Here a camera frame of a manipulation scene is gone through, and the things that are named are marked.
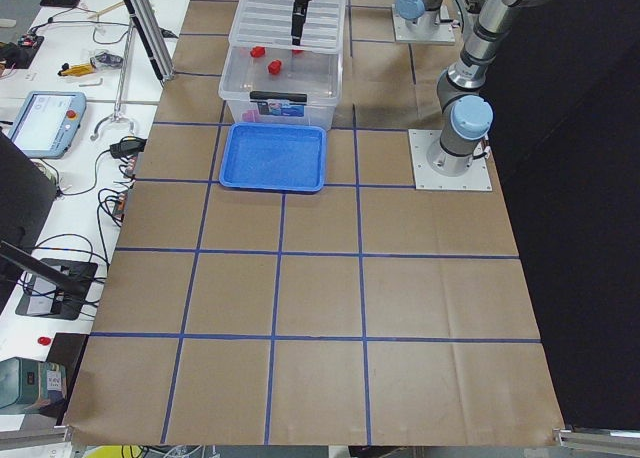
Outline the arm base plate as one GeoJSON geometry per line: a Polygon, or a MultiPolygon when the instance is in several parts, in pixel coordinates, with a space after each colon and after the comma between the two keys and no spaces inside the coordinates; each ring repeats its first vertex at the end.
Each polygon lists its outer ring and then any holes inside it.
{"type": "Polygon", "coordinates": [[[409,129],[415,188],[421,191],[491,192],[487,157],[479,143],[471,155],[448,154],[440,130],[409,129]]]}
{"type": "Polygon", "coordinates": [[[456,41],[452,24],[440,20],[438,13],[425,13],[416,22],[394,14],[393,26],[399,43],[453,46],[456,41]]]}

